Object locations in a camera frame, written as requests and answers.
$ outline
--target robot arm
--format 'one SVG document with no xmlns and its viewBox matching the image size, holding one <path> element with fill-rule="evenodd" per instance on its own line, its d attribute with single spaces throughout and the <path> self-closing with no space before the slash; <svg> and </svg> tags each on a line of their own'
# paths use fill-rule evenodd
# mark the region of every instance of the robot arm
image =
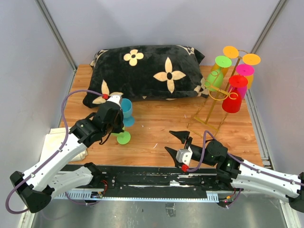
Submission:
<svg viewBox="0 0 304 228">
<path fill-rule="evenodd" d="M 173 158 L 175 167 L 186 172 L 191 160 L 200 161 L 202 148 L 191 144 L 190 132 L 170 133 L 180 139 L 184 148 L 178 151 L 168 147 L 165 149 Z M 218 181 L 229 187 L 261 192 L 289 202 L 293 209 L 304 212 L 303 172 L 298 176 L 257 166 L 229 154 L 228 149 L 217 140 L 208 143 L 202 163 L 216 166 Z"/>
<path fill-rule="evenodd" d="M 78 186 L 95 187 L 102 180 L 102 173 L 92 163 L 87 163 L 74 172 L 59 177 L 55 175 L 80 152 L 105 137 L 107 134 L 123 131 L 122 98 L 111 96 L 101 104 L 97 113 L 79 120 L 70 129 L 69 137 L 62 150 L 36 174 L 33 172 L 46 160 L 38 162 L 25 172 L 14 172 L 10 176 L 13 186 L 17 186 L 24 177 L 31 176 L 18 189 L 17 193 L 30 212 L 42 210 L 55 196 Z"/>
</svg>

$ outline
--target gray floor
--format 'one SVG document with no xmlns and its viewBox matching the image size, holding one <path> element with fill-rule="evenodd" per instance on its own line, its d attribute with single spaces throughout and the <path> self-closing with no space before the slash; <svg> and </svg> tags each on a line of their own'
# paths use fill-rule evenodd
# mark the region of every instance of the gray floor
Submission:
<svg viewBox="0 0 304 228">
<path fill-rule="evenodd" d="M 172 217 L 164 202 L 102 201 L 86 207 L 64 199 L 53 200 L 43 214 L 36 214 L 32 228 L 286 228 L 279 201 L 261 194 L 242 194 L 229 210 L 178 202 Z"/>
</svg>

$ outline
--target floor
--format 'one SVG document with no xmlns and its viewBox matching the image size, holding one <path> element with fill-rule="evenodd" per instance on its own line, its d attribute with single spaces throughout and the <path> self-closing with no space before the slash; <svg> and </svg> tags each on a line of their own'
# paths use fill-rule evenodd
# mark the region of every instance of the floor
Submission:
<svg viewBox="0 0 304 228">
<path fill-rule="evenodd" d="M 94 206 L 53 200 L 32 228 L 286 228 L 280 202 L 243 193 L 228 210 L 216 203 L 101 201 Z"/>
<path fill-rule="evenodd" d="M 210 66 L 201 66 L 206 78 Z M 80 65 L 76 73 L 71 92 L 77 89 L 87 89 L 90 83 L 92 69 L 89 65 Z M 85 118 L 96 109 L 89 109 L 82 104 L 85 93 L 77 93 L 70 97 L 66 105 L 65 115 L 68 125 Z M 169 130 L 185 131 L 192 115 L 196 113 L 204 98 L 184 98 L 173 101 L 140 101 L 133 103 L 134 126 L 127 128 L 131 134 L 131 141 L 127 145 L 120 145 L 111 136 L 104 145 L 93 144 L 87 149 L 88 155 L 83 161 L 73 162 L 84 164 L 93 162 L 105 165 L 141 165 L 141 166 L 174 166 L 173 160 L 164 149 L 165 146 L 180 149 L 180 141 L 169 134 Z M 202 119 L 207 117 L 212 99 L 209 98 L 200 112 Z M 209 123 L 218 125 L 225 112 L 221 102 L 216 102 L 213 115 Z M 203 133 L 210 130 L 198 122 L 190 125 L 196 131 Z M 202 138 L 192 133 L 193 144 L 202 145 Z M 262 165 L 255 133 L 251 124 L 246 102 L 243 101 L 241 110 L 236 114 L 229 114 L 216 137 L 228 151 L 257 165 Z"/>
</svg>

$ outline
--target wood grain surface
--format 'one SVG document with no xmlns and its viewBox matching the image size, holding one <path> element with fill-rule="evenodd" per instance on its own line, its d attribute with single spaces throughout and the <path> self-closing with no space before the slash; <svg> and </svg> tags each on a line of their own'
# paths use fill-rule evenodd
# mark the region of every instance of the wood grain surface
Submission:
<svg viewBox="0 0 304 228">
<path fill-rule="evenodd" d="M 211 66 L 201 66 L 201 71 L 205 78 L 210 72 Z M 227 73 L 227 78 L 231 75 L 232 69 Z M 71 92 L 78 89 L 87 89 L 90 83 L 92 69 L 89 65 L 80 65 L 76 73 Z M 82 104 L 85 93 L 72 95 L 66 105 L 65 115 L 69 127 L 85 118 L 91 112 L 96 112 L 97 108 L 90 109 Z M 173 160 L 165 146 L 180 149 L 182 144 L 169 130 L 185 131 L 191 116 L 196 113 L 204 98 L 183 98 L 172 101 L 140 101 L 133 102 L 133 117 L 135 124 L 126 130 L 131 134 L 131 140 L 126 145 L 120 145 L 116 137 L 110 136 L 107 143 L 99 145 L 94 143 L 87 149 L 88 155 L 83 161 L 71 162 L 84 164 L 93 162 L 99 165 L 140 165 L 140 166 L 174 166 Z M 200 112 L 202 119 L 207 117 L 207 113 L 212 104 L 209 98 L 206 105 Z M 221 108 L 221 102 L 217 102 L 210 118 L 210 124 L 217 125 L 225 115 Z M 198 122 L 193 122 L 191 128 L 203 133 L 209 128 Z M 191 133 L 193 144 L 202 145 L 202 138 Z M 236 114 L 229 114 L 216 137 L 228 151 L 243 159 L 262 165 L 261 156 L 258 150 L 257 141 L 247 110 L 246 102 L 243 101 L 241 110 Z M 197 162 L 191 162 L 190 166 L 195 166 Z"/>
</svg>

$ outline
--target black pillow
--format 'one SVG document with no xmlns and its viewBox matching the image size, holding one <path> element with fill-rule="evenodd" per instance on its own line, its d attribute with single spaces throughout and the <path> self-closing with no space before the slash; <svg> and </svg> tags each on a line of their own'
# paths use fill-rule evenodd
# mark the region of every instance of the black pillow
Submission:
<svg viewBox="0 0 304 228">
<path fill-rule="evenodd" d="M 101 50 L 91 62 L 89 90 L 120 94 L 130 100 L 207 97 L 198 50 L 177 45 L 131 46 Z M 88 93 L 83 104 L 92 108 L 105 102 Z"/>
</svg>

